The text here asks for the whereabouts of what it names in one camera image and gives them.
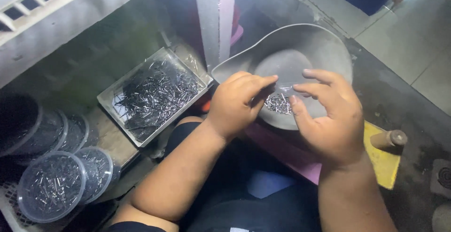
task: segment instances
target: fingernail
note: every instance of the fingernail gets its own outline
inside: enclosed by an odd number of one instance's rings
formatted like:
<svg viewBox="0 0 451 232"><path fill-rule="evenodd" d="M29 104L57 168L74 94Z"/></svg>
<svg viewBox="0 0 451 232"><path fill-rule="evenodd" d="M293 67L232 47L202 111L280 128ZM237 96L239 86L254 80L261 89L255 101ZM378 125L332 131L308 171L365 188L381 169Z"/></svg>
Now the fingernail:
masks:
<svg viewBox="0 0 451 232"><path fill-rule="evenodd" d="M296 104L296 102L298 102L295 95L290 96L290 102L291 104Z"/></svg>

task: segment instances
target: finger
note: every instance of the finger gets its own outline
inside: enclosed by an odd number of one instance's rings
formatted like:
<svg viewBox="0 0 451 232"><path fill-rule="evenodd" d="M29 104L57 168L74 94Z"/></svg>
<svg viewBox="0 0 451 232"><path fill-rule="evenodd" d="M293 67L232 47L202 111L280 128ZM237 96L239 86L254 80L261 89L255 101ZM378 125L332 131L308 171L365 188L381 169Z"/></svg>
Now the finger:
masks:
<svg viewBox="0 0 451 232"><path fill-rule="evenodd" d="M229 78L227 78L227 80L225 80L224 83L230 83L236 79L239 79L240 77L246 76L246 75L252 75L251 73L248 72L244 72L244 71L239 71L237 73L232 74Z"/></svg>
<svg viewBox="0 0 451 232"><path fill-rule="evenodd" d="M262 89L274 84L279 77L277 75L260 77L257 75L246 75L234 81L234 85L243 93L244 97L250 101Z"/></svg>
<svg viewBox="0 0 451 232"><path fill-rule="evenodd" d="M257 114L262 110L265 105L266 99L268 96L275 91L275 87L273 85L269 85L268 87L262 89L260 93L258 93L251 102L251 113L256 118Z"/></svg>
<svg viewBox="0 0 451 232"><path fill-rule="evenodd" d="M341 74L326 71L323 69L304 69L302 76L308 79L317 79L323 84L335 89L346 101L355 102L355 95L352 86L343 78Z"/></svg>
<svg viewBox="0 0 451 232"><path fill-rule="evenodd" d="M293 88L297 92L308 93L313 97L317 97L318 101L326 108L327 115L329 117L339 115L340 112L345 109L345 99L328 85L304 83L295 85Z"/></svg>
<svg viewBox="0 0 451 232"><path fill-rule="evenodd" d="M310 136L318 128L317 123L308 114L307 108L301 99L297 96L290 96L290 105L293 115L295 117L296 125L299 128L301 134Z"/></svg>

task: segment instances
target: pink surface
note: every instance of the pink surface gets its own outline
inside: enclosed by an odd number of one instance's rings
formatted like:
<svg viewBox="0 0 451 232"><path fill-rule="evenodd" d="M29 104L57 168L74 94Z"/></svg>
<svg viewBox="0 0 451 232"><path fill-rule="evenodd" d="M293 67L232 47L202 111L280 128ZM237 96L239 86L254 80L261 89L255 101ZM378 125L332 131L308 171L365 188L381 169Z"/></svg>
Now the pink surface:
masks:
<svg viewBox="0 0 451 232"><path fill-rule="evenodd" d="M245 30L243 29L243 27L241 27L241 25L238 25L235 34L233 34L232 37L230 38L230 46L234 45L236 41L238 41L238 39L240 39L240 37L243 36L244 31Z"/></svg>
<svg viewBox="0 0 451 232"><path fill-rule="evenodd" d="M300 175L318 184L321 163L313 153L291 145L280 136L256 123L246 128L245 132L260 148Z"/></svg>

